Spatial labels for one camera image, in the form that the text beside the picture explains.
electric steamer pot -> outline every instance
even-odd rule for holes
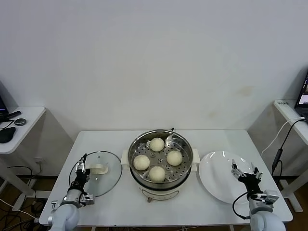
[[[153,138],[161,138],[165,147],[160,152],[154,152],[150,148]],[[179,151],[183,161],[178,166],[172,166],[167,162],[167,154],[171,151]],[[138,171],[133,165],[134,158],[145,155],[150,159],[150,166],[144,171]],[[128,163],[133,178],[141,186],[152,191],[168,191],[179,187],[188,178],[193,160],[193,150],[187,140],[181,135],[168,130],[153,130],[140,135],[130,145],[128,151]],[[154,183],[150,180],[149,172],[154,166],[162,167],[166,172],[166,178],[162,183]]]

white table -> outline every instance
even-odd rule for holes
[[[1,143],[0,144],[0,155],[8,155],[14,152],[17,147],[20,145],[20,143],[23,141],[23,139],[26,137],[26,135],[29,133],[29,131],[33,128],[33,126],[37,123],[37,121],[41,118],[41,116],[45,112],[44,107],[8,107],[9,112],[15,112],[15,111],[21,111],[21,115],[16,116],[12,118],[12,120],[16,120],[18,118],[25,118],[27,120],[27,123],[23,126],[16,126],[14,123],[10,125],[10,127],[16,127],[16,132],[14,133],[14,136],[11,141],[7,143]],[[1,123],[0,128],[5,127],[8,125],[9,122]],[[33,170],[37,169],[38,167],[33,164],[33,162],[27,160],[26,158],[23,158],[23,155],[18,155],[19,158],[22,158]],[[22,205],[22,202],[24,201],[25,195],[27,197],[34,197],[35,192],[32,189],[32,186],[35,183],[35,180],[31,180],[29,185],[25,184],[22,180],[20,180],[15,174],[7,169],[7,166],[0,162],[0,177],[2,177],[5,182],[0,187],[0,192],[4,189],[7,182],[14,185],[16,188],[18,188],[23,193],[19,196],[17,199],[14,207],[20,208]],[[45,191],[37,191],[37,198],[48,198],[49,193]]]
[[[286,120],[300,117],[300,115],[294,110],[295,100],[276,100],[274,102],[275,107],[283,115]],[[306,122],[298,122],[293,126],[299,137],[308,145],[308,124]],[[281,180],[280,184],[283,186],[281,191],[284,198],[288,198],[295,212],[303,212],[294,192],[308,182],[308,169],[300,175],[291,184],[288,184],[286,180]]]
[[[106,150],[121,157],[132,141],[144,131],[82,131],[79,133],[70,154],[53,187],[50,197],[39,218],[48,224],[51,202],[61,201],[66,195],[68,175],[74,163],[84,154]],[[202,158],[215,150],[225,150],[252,161],[264,173],[261,189],[279,192],[274,180],[245,130],[177,130]],[[248,204],[236,206],[237,212],[248,215]],[[219,201],[206,191],[196,173],[191,173],[179,195],[166,201],[147,202],[138,190],[137,183],[127,170],[118,184],[107,194],[96,198],[95,204],[80,210],[78,226],[205,226],[244,224],[248,220],[238,218],[230,204]],[[293,216],[280,194],[274,213],[282,221],[291,221]]]

table leg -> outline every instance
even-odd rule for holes
[[[286,180],[281,180],[280,184],[283,188],[288,188],[290,186]],[[290,203],[291,203],[295,212],[297,212],[297,213],[303,212],[303,209],[300,206],[300,203],[298,202],[294,193],[291,192],[291,193],[288,193],[288,194],[283,194],[283,197],[290,201]]]
[[[296,180],[294,180],[291,184],[288,184],[286,187],[283,188],[281,194],[285,197],[294,193],[300,187],[308,182],[308,169],[300,175]]]
[[[14,173],[12,173],[5,164],[0,161],[0,177],[4,180],[7,180],[9,183],[14,185],[20,191],[22,191],[26,195],[34,194],[34,190],[31,189],[26,183],[24,183],[21,179],[19,179]]]

cable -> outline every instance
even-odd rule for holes
[[[273,174],[274,174],[274,172],[275,172],[275,169],[276,169],[278,163],[280,162],[280,158],[281,158],[281,155],[282,155],[282,152],[283,152],[283,149],[282,149],[282,148],[283,148],[285,142],[287,141],[287,139],[288,139],[288,137],[289,137],[289,134],[290,134],[292,128],[294,127],[294,125],[295,125],[296,123],[298,123],[299,121],[303,121],[303,120],[305,120],[305,119],[298,120],[298,121],[294,122],[294,123],[291,125],[291,127],[290,127],[290,129],[289,129],[289,131],[288,131],[288,133],[287,133],[287,135],[286,135],[286,137],[284,138],[284,141],[283,141],[283,143],[282,143],[280,149],[278,149],[278,151],[277,151],[277,153],[276,153],[276,155],[275,155],[275,159],[274,159],[273,164],[272,164],[272,166],[271,166],[271,175],[272,175],[272,176],[273,176]]]
[[[2,130],[2,129],[5,129],[5,128],[7,128],[7,127],[9,127],[15,120],[11,120],[11,119],[9,119],[8,121],[11,121],[7,126],[5,126],[4,128],[0,128],[0,130]]]
[[[284,146],[285,142],[287,141],[287,138],[288,138],[288,136],[289,136],[289,134],[290,134],[292,128],[294,127],[294,125],[295,125],[297,122],[299,122],[299,121],[304,121],[304,120],[305,120],[305,119],[298,120],[298,121],[296,121],[295,123],[293,123],[293,124],[291,125],[291,127],[290,127],[290,129],[289,129],[289,131],[288,131],[288,134],[287,134],[286,137],[284,138],[284,141],[283,141],[283,143],[282,143],[282,145],[281,145],[281,147],[280,147],[281,149],[282,149],[282,147]]]
[[[12,208],[14,208],[14,209],[18,210],[19,212],[25,213],[25,214],[27,214],[27,215],[31,216],[32,218],[34,218],[34,219],[38,220],[36,217],[32,216],[31,214],[26,213],[26,212],[24,212],[24,211],[22,211],[22,210],[19,210],[19,209],[15,208],[13,205],[10,205],[9,203],[6,203],[6,202],[5,202],[5,201],[3,201],[2,199],[0,199],[0,201],[2,201],[3,203],[7,204],[8,206],[10,206],[10,207],[12,207]]]
[[[14,225],[12,225],[12,226],[10,226],[10,227],[7,227],[7,228],[3,229],[2,231],[8,230],[8,229],[10,229],[10,228],[14,228],[14,227],[16,227],[16,226],[18,226],[18,225],[21,225],[21,224],[26,223],[26,222],[31,221],[31,220],[32,220],[32,218],[30,218],[30,219],[28,219],[28,220],[21,221],[21,222],[19,222],[19,223],[17,223],[17,224],[14,224]]]
[[[281,160],[279,160],[278,162],[280,162],[280,164],[281,164],[281,165],[280,165],[280,175],[279,175],[279,176],[281,177],[281,175],[282,175],[283,164],[282,164],[282,161],[281,161]]]
[[[234,205],[235,205],[235,203],[236,203],[242,196],[245,196],[247,193],[248,193],[248,192],[245,192],[245,193],[243,193],[242,195],[240,195],[238,198],[235,199],[235,201],[234,201],[233,204],[232,204],[233,212],[234,212],[238,217],[240,217],[240,218],[242,218],[242,219],[244,219],[244,220],[250,219],[250,216],[245,217],[245,216],[243,216],[243,215],[238,214],[238,213],[235,211],[235,209],[234,209]]]
[[[295,120],[295,119],[300,119],[300,121],[302,121],[302,120],[304,120],[305,118],[304,118],[304,117],[299,117],[299,118],[289,119],[287,122],[285,122],[285,123],[282,125],[282,127],[280,128],[280,130],[278,131],[278,133],[277,133],[276,137],[273,139],[273,141],[269,144],[269,146],[267,146],[267,147],[261,152],[261,156],[262,156],[262,155],[264,154],[264,152],[274,143],[274,141],[277,139],[277,137],[278,137],[279,133],[281,132],[281,130],[283,129],[283,127],[284,127],[287,123],[289,123],[290,121]]]
[[[188,228],[185,228],[185,230],[188,230],[188,229],[195,229],[195,228],[198,228],[199,226],[194,226],[194,227],[188,227]]]
[[[24,167],[24,168],[27,168],[27,169],[29,169],[29,170],[30,170],[30,172],[31,172],[31,177],[33,177],[33,172],[32,172],[32,169],[31,169],[31,168],[29,168],[29,167],[27,167],[27,166],[20,166],[20,165],[18,165],[18,166],[10,166],[10,167],[8,167],[8,168],[13,168],[13,167]]]

black cable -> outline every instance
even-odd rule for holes
[[[299,121],[304,121],[304,120],[306,120],[306,119],[300,119],[300,120],[294,122],[294,123],[291,125],[291,127],[290,127],[290,129],[289,129],[289,131],[288,131],[288,134],[287,134],[287,136],[284,138],[284,141],[283,141],[283,143],[282,143],[280,149],[282,149],[282,147],[284,146],[284,143],[287,141],[287,138],[288,138],[288,136],[289,136],[289,134],[290,134],[292,128],[294,127],[294,125],[295,125],[297,122],[299,122]]]
[[[279,160],[278,161],[278,163],[280,162],[280,177],[281,177],[281,175],[282,175],[282,168],[283,168],[283,164],[282,164],[282,161],[281,160]]]
[[[31,168],[29,168],[29,167],[27,167],[27,166],[17,165],[17,166],[10,166],[10,167],[8,167],[8,168],[13,168],[13,167],[24,167],[24,168],[27,168],[27,169],[29,169],[29,170],[30,170],[30,172],[31,172],[31,178],[33,177],[33,172],[32,172],[32,169],[31,169]]]
[[[288,139],[288,137],[289,137],[289,134],[290,134],[292,128],[293,128],[294,125],[295,125],[296,123],[298,123],[299,121],[306,121],[306,119],[300,119],[300,120],[294,122],[294,123],[291,125],[291,127],[290,127],[290,129],[289,129],[287,135],[286,135],[285,138],[284,138],[284,141],[283,141],[283,143],[282,143],[280,149],[278,149],[277,154],[275,155],[275,159],[274,159],[273,164],[272,164],[272,166],[271,166],[271,175],[272,175],[272,176],[273,176],[273,174],[274,174],[274,172],[275,172],[275,170],[276,170],[276,167],[277,167],[278,163],[281,162],[281,165],[282,165],[282,161],[280,160],[280,157],[281,157],[282,152],[283,152],[283,149],[282,149],[282,148],[283,148],[285,142],[287,141],[287,139]]]
[[[4,128],[0,128],[0,130],[2,130],[2,129],[5,129],[5,128],[7,128],[7,127],[9,127],[15,120],[11,120],[11,119],[9,119],[8,121],[10,121],[10,123],[7,125],[7,126],[5,126]]]
[[[250,219],[250,216],[245,217],[245,216],[243,216],[243,215],[238,214],[238,213],[235,211],[235,209],[234,209],[234,205],[235,205],[235,203],[236,203],[242,196],[245,196],[247,193],[248,193],[248,192],[245,192],[245,193],[243,193],[242,195],[240,195],[238,198],[235,199],[235,201],[234,201],[233,204],[232,204],[233,212],[234,212],[238,217],[240,217],[240,218],[242,218],[242,219],[244,219],[244,220]]]

